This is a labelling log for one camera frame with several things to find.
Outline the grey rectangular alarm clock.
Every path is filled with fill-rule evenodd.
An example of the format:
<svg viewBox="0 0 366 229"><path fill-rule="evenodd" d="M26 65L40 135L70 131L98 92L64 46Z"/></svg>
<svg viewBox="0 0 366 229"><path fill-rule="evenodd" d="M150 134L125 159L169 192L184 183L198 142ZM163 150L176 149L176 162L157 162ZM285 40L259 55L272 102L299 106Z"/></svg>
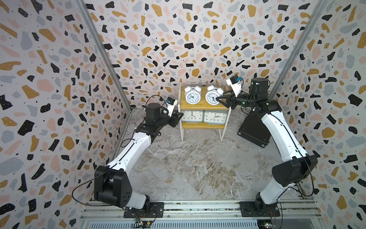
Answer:
<svg viewBox="0 0 366 229"><path fill-rule="evenodd" d="M208 110L204 112L204 123L210 125L224 125L227 120L228 111L223 110Z"/></svg>
<svg viewBox="0 0 366 229"><path fill-rule="evenodd" d="M182 122L200 123L203 122L204 113L202 110L183 110Z"/></svg>

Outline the wooden two-tier shelf white frame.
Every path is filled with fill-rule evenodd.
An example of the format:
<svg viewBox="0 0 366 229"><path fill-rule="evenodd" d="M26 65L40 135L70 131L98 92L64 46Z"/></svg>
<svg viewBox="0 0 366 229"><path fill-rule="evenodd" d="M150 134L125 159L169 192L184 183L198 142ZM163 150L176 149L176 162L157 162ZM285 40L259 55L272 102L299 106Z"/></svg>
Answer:
<svg viewBox="0 0 366 229"><path fill-rule="evenodd" d="M180 121L181 140L184 140L185 129L217 129L220 140L223 140L231 109L216 98L223 95L225 89L220 84L199 86L189 83L180 86L178 111L184 114Z"/></svg>

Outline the white twin-bell alarm clock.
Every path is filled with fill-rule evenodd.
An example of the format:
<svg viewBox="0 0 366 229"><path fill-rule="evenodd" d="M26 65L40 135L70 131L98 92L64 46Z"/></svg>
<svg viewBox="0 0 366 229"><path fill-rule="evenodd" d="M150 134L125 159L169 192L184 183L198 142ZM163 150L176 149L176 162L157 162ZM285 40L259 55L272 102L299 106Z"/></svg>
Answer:
<svg viewBox="0 0 366 229"><path fill-rule="evenodd" d="M197 83L189 83L185 87L185 100L190 105L196 105L201 101L201 86Z"/></svg>
<svg viewBox="0 0 366 229"><path fill-rule="evenodd" d="M221 87L209 85L207 87L207 93L205 95L205 99L208 104L210 104L212 106L216 106L219 104L219 102L216 100L216 98L223 94L224 94L224 90Z"/></svg>

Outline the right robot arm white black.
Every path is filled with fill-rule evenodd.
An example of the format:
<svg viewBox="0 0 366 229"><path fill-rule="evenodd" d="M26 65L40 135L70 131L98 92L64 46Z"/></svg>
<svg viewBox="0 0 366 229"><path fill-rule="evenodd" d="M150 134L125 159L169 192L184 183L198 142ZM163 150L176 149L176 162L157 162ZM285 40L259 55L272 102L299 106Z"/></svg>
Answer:
<svg viewBox="0 0 366 229"><path fill-rule="evenodd" d="M309 155L296 140L288 126L282 109L276 100L268 98L269 80L266 78L252 78L249 92L242 91L242 78L235 75L227 79L231 90L217 97L217 101L227 108L237 106L249 107L257 115L271 134L282 163L272 168L272 179L264 190L256 197L262 205L274 205L288 189L296 183L312 176L311 171L317 165L315 155Z"/></svg>

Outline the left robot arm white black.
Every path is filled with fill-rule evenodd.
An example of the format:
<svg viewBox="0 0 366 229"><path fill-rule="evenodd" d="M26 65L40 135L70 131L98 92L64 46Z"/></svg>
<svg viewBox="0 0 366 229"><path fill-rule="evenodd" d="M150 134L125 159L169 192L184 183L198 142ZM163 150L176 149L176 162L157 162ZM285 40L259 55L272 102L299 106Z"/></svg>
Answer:
<svg viewBox="0 0 366 229"><path fill-rule="evenodd" d="M134 208L148 211L150 198L132 190L129 174L141 154L160 134L160 130L169 125L176 127L183 113L175 112L177 100L167 99L166 107L159 103L145 106L144 121L135 129L131 141L123 151L107 166L99 166L94 174L94 199L119 208Z"/></svg>

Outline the black flat case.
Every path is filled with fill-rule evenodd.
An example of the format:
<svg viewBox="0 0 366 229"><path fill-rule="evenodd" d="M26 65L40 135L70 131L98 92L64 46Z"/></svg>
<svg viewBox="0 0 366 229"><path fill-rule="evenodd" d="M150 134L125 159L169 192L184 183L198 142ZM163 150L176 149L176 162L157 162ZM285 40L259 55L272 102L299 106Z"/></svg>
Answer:
<svg viewBox="0 0 366 229"><path fill-rule="evenodd" d="M262 122L261 116L254 111L250 111L246 116L237 134L262 148L268 145L271 138L271 134Z"/></svg>

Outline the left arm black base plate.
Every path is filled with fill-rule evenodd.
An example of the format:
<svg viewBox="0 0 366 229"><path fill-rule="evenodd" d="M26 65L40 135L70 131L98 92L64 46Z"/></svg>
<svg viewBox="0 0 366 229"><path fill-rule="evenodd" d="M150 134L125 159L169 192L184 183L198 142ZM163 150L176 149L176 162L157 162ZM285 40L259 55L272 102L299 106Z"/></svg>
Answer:
<svg viewBox="0 0 366 229"><path fill-rule="evenodd" d="M137 218L162 218L164 214L164 202L150 202L144 205L144 207L139 209L128 209L124 212L125 219Z"/></svg>

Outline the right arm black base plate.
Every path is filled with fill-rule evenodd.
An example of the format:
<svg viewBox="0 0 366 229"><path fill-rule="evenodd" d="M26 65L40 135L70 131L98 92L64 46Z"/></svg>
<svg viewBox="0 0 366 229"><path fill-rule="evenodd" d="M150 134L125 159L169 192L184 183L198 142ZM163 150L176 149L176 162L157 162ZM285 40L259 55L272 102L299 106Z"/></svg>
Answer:
<svg viewBox="0 0 366 229"><path fill-rule="evenodd" d="M241 201L239 209L242 217L279 217L280 211L276 204L266 205L261 201Z"/></svg>

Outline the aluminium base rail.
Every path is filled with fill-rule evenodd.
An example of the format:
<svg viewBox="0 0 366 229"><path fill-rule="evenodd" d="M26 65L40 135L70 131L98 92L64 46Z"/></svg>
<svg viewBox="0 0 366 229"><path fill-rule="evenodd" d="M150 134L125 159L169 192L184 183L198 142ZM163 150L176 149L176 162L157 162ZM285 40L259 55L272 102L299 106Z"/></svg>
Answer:
<svg viewBox="0 0 366 229"><path fill-rule="evenodd" d="M309 199L280 200L274 213L247 212L247 200L156 201L147 216L96 203L81 215L80 229L325 229Z"/></svg>

